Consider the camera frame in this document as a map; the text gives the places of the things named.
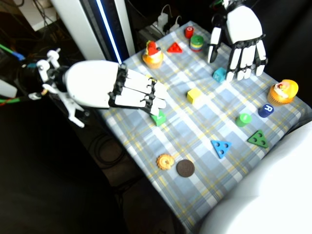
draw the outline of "red cylinder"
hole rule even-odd
[[[193,36],[194,28],[193,27],[186,27],[185,29],[185,37],[190,39]]]

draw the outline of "black fabric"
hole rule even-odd
[[[111,186],[49,100],[0,107],[0,233],[127,233]]]
[[[213,1],[180,0],[176,5],[185,21],[193,20],[212,31],[211,18],[216,13]],[[312,106],[312,1],[311,0],[247,0],[260,19],[269,63],[265,72],[274,79],[293,79],[299,84],[298,96]]]

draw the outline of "red triangle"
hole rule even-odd
[[[167,52],[170,52],[170,53],[182,53],[183,50],[180,48],[180,46],[175,42],[173,43],[169,49],[167,50]]]

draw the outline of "blue triangle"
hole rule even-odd
[[[218,154],[219,158],[223,158],[232,145],[232,143],[230,142],[220,140],[212,140],[211,143],[216,153]]]

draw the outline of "blue and white checkered cloth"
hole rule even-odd
[[[219,67],[227,67],[231,49],[223,44],[216,61],[207,64],[207,46],[198,53],[190,50],[189,40],[184,37],[187,26],[192,26],[195,34],[203,36],[205,44],[209,43],[210,33],[188,22],[157,41],[164,52],[159,69],[151,70],[144,64],[143,52],[125,61],[130,69],[151,75],[168,86],[170,97],[163,110],[167,121],[156,127],[142,110],[111,108],[101,113],[187,231],[194,232],[208,211],[291,128],[312,117],[312,110],[296,97],[293,103],[275,107],[268,118],[261,118],[257,110],[268,103],[269,87],[277,81],[263,74],[219,84],[212,74]],[[174,42],[182,48],[182,54],[166,52]],[[195,87],[206,95],[205,104],[199,109],[186,100],[186,93]],[[241,113],[250,114],[253,119],[243,128],[235,124],[235,118]],[[247,142],[259,129],[268,141],[268,149]],[[223,159],[219,159],[211,140],[232,143]],[[157,167],[156,160],[161,154],[174,157],[172,169],[162,171]],[[195,165],[195,173],[189,178],[179,176],[176,171],[176,163],[182,159]]]

